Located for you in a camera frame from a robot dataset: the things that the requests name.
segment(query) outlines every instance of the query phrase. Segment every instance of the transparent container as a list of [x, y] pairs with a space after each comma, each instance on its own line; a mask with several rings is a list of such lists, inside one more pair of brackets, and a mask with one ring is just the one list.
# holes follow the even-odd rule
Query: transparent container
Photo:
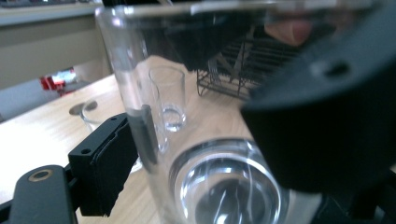
[[[209, 1], [96, 11], [163, 223], [309, 222], [312, 213], [290, 217], [291, 198], [300, 201], [272, 177], [239, 107], [304, 47], [347, 27], [346, 11], [372, 3]], [[268, 24], [296, 18], [311, 31], [298, 46], [265, 32]], [[149, 75], [165, 66], [185, 75], [182, 93], [175, 93], [184, 100], [183, 124], [172, 131]]]

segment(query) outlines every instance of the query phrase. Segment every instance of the glass mug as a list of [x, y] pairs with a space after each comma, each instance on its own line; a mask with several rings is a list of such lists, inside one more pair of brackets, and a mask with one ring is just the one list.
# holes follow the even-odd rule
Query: glass mug
[[[290, 199], [298, 202], [295, 198], [300, 196], [276, 183], [251, 141], [239, 114], [243, 102], [213, 91], [204, 94], [197, 86], [201, 77], [219, 84], [227, 71], [231, 74], [221, 85], [241, 80], [240, 68], [248, 63], [241, 60], [243, 53], [254, 53], [249, 42], [252, 31], [263, 32], [265, 22], [282, 18], [276, 16], [279, 12], [337, 7], [334, 1], [295, 2], [97, 9], [96, 19], [163, 223], [304, 223], [290, 217]], [[238, 38], [244, 41], [233, 46], [237, 53], [230, 66], [220, 52]], [[164, 87], [157, 78], [170, 80], [168, 68], [183, 78]], [[259, 73], [265, 69], [259, 67]], [[175, 93], [169, 96], [168, 91]], [[175, 116], [166, 114], [168, 102], [177, 102]], [[305, 214], [309, 222], [313, 213]], [[302, 213], [294, 215], [303, 219]]]

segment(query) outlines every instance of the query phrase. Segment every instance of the wooden table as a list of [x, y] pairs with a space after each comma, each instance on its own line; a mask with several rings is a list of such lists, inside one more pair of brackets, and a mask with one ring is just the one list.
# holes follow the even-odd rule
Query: wooden table
[[[241, 101], [213, 91], [197, 94], [196, 76], [186, 75], [187, 122], [196, 129], [184, 147], [219, 137], [251, 138], [239, 114]], [[104, 91], [117, 91], [114, 76], [106, 77], [59, 100], [0, 125], [0, 203], [12, 198], [16, 181], [36, 167], [68, 163], [67, 154], [88, 134], [80, 117], [69, 115], [69, 108]], [[120, 99], [113, 106], [123, 109]], [[110, 217], [82, 217], [80, 223], [161, 223], [152, 199], [146, 172], [130, 174]], [[299, 196], [291, 223], [306, 223], [319, 203], [319, 196]]]

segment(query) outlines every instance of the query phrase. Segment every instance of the black metal rack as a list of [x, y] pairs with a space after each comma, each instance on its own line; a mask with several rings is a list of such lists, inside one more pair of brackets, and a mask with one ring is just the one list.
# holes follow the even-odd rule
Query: black metal rack
[[250, 90], [299, 52], [268, 36], [263, 27], [253, 27], [212, 57], [207, 68], [196, 71], [198, 94], [212, 90], [246, 100]]

